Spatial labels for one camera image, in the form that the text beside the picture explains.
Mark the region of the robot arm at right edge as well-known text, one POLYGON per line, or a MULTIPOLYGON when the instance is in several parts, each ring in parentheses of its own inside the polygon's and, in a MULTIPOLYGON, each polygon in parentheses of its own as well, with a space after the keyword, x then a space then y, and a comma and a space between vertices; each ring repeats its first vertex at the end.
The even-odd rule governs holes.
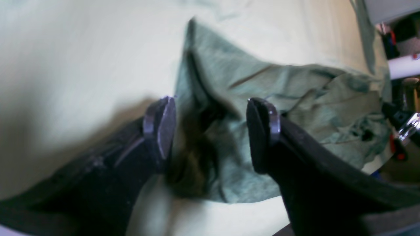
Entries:
POLYGON ((391 81, 392 101, 383 103, 382 113, 393 126, 394 133, 390 138, 392 159, 408 160, 405 146, 414 144, 419 147, 419 87, 418 77, 396 79, 391 81))

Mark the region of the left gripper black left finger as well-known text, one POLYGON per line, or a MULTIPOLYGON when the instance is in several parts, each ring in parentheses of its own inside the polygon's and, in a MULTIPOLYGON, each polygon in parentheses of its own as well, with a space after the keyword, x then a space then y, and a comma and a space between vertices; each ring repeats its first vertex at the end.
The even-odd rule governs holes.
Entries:
POLYGON ((172 97, 18 196, 1 226, 33 236, 124 236, 144 184, 167 170, 176 126, 172 97))

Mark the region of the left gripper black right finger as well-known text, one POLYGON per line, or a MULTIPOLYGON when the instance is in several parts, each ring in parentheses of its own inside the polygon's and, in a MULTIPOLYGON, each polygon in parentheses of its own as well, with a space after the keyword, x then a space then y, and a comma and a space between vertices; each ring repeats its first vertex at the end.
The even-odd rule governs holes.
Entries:
POLYGON ((271 103, 246 107, 252 163, 280 188, 289 224, 277 236, 418 236, 419 188, 345 163, 271 103))

